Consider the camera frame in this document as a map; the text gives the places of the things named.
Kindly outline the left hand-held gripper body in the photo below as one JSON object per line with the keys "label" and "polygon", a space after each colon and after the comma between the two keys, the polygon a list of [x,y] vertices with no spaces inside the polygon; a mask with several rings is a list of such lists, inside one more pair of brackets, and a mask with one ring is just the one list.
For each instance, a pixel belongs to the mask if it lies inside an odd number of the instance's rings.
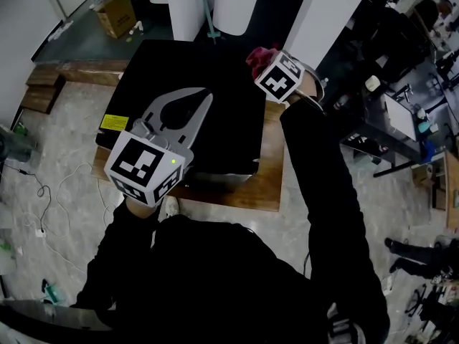
{"label": "left hand-held gripper body", "polygon": [[122,131],[104,166],[114,186],[135,202],[154,207],[184,177],[194,158],[186,146],[156,133],[142,119]]}

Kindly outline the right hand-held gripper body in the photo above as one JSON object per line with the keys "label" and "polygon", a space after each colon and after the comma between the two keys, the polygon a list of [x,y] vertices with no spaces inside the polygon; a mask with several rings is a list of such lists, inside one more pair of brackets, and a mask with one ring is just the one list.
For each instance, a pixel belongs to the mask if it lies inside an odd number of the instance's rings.
{"label": "right hand-held gripper body", "polygon": [[267,100],[281,103],[302,83],[304,66],[287,52],[274,55],[270,64],[255,80],[255,84],[266,93]]}

